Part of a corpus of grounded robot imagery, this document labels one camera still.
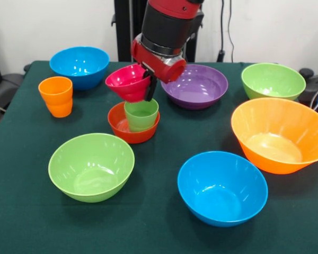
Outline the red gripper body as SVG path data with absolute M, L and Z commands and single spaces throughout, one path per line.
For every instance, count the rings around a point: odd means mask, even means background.
M 164 83 L 177 80 L 183 73 L 187 62 L 182 52 L 176 56 L 163 55 L 147 48 L 143 42 L 143 35 L 136 36 L 131 45 L 132 57 L 151 75 Z

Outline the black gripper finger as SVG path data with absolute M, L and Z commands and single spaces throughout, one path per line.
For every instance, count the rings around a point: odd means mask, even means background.
M 141 67 L 145 70 L 142 79 L 152 75 L 152 70 L 147 64 L 141 63 Z
M 146 95 L 145 95 L 145 101 L 150 102 L 153 98 L 156 85 L 157 85 L 157 78 L 153 75 L 149 76 L 150 84 L 147 87 Z

